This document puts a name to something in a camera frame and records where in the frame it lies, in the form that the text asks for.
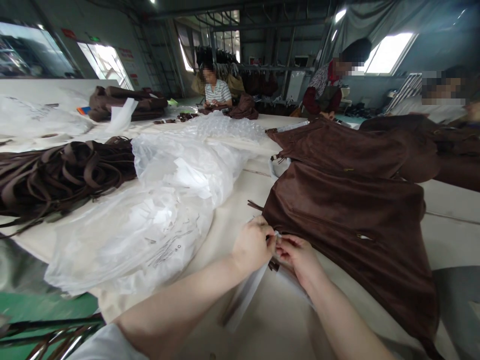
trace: zipper pull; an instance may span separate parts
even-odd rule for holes
[[[359,238],[359,239],[362,239],[362,240],[374,241],[372,238],[369,238],[368,236],[365,236],[365,235],[362,235],[362,234],[357,234],[356,237]]]

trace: hand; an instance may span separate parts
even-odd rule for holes
[[[323,116],[325,118],[325,120],[330,120],[329,119],[330,115],[327,112],[320,111],[320,115]]]
[[[310,243],[295,235],[282,235],[276,242],[276,253],[280,260],[293,267],[301,286],[310,292],[315,284],[326,278],[322,265]]]
[[[240,271],[249,275],[272,258],[276,240],[274,229],[267,224],[263,216],[257,216],[241,229],[231,256]]]

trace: striped shirt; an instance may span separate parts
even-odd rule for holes
[[[212,91],[210,84],[205,85],[205,99],[210,104],[213,100],[217,100],[219,103],[224,103],[232,98],[230,94],[229,86],[223,80],[217,79],[215,91]]]

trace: ceiling light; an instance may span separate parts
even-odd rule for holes
[[[347,13],[347,9],[340,10],[335,15],[335,23],[338,23]]]

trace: green floor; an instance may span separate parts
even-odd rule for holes
[[[98,308],[97,299],[84,294],[73,300],[64,300],[59,295],[22,295],[0,293],[0,312],[11,317],[10,322],[63,320],[86,318]],[[28,335],[40,335],[37,332]],[[0,359],[24,360],[35,345],[0,349]]]

